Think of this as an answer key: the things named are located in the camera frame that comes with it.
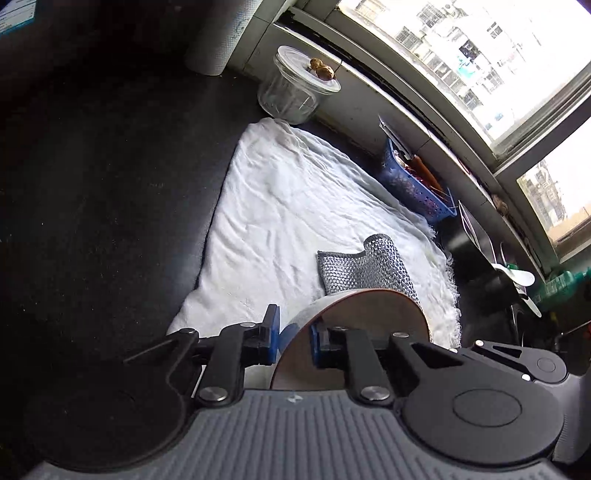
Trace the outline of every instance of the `metal screw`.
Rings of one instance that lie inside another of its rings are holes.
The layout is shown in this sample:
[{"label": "metal screw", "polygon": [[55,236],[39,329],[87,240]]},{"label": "metal screw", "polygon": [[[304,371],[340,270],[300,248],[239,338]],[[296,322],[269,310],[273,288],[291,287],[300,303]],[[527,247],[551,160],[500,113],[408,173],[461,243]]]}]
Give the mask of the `metal screw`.
[{"label": "metal screw", "polygon": [[378,400],[386,400],[390,396],[390,391],[384,387],[365,387],[361,391],[361,396],[367,400],[371,401],[378,401]]},{"label": "metal screw", "polygon": [[228,397],[228,391],[222,387],[205,387],[199,390],[199,397],[205,401],[222,401]]}]

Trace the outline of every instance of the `gray ridged plastic surface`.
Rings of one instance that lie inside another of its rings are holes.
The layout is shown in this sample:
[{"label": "gray ridged plastic surface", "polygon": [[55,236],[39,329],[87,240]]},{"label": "gray ridged plastic surface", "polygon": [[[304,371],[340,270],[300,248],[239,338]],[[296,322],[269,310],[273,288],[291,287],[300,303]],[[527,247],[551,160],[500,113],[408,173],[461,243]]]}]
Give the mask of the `gray ridged plastic surface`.
[{"label": "gray ridged plastic surface", "polygon": [[556,442],[553,459],[574,463],[591,445],[591,371],[582,377],[568,375],[559,384],[540,385],[558,399],[564,411],[564,426]]},{"label": "gray ridged plastic surface", "polygon": [[28,480],[554,480],[546,460],[516,471],[464,469],[413,443],[383,408],[344,391],[250,390],[234,406],[201,412],[175,448],[117,473],[77,473],[44,463]]}]

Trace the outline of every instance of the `white cloth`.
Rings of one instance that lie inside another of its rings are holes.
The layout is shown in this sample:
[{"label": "white cloth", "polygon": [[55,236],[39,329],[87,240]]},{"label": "white cloth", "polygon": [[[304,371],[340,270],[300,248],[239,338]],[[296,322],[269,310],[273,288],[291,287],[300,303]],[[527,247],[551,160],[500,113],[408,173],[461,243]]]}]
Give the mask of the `white cloth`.
[{"label": "white cloth", "polygon": [[425,219],[326,141],[280,120],[251,124],[223,185],[198,287],[168,331],[218,335],[260,322],[269,303],[279,305],[283,328],[324,295],[316,252],[359,252],[373,233],[398,248],[433,342],[459,346],[455,285]]}]

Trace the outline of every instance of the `green bottle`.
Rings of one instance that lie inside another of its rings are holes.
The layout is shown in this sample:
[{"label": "green bottle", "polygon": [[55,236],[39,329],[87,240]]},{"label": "green bottle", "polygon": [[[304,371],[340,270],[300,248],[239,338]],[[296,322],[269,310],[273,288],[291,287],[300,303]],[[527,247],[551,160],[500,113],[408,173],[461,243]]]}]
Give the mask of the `green bottle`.
[{"label": "green bottle", "polygon": [[572,297],[581,282],[590,276],[591,267],[575,274],[567,270],[541,287],[531,299],[542,312],[547,312]]}]

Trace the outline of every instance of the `round wooden board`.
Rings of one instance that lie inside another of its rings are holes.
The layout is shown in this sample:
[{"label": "round wooden board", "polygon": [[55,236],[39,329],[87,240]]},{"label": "round wooden board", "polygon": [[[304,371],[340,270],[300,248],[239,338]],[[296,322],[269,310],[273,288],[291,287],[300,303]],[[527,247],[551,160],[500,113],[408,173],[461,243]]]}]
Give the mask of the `round wooden board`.
[{"label": "round wooden board", "polygon": [[400,292],[372,288],[323,297],[294,318],[303,327],[277,363],[271,379],[272,390],[338,390],[345,386],[341,370],[320,370],[312,363],[309,330],[320,317],[327,326],[365,329],[370,338],[407,332],[421,342],[429,341],[425,315],[414,301]]}]

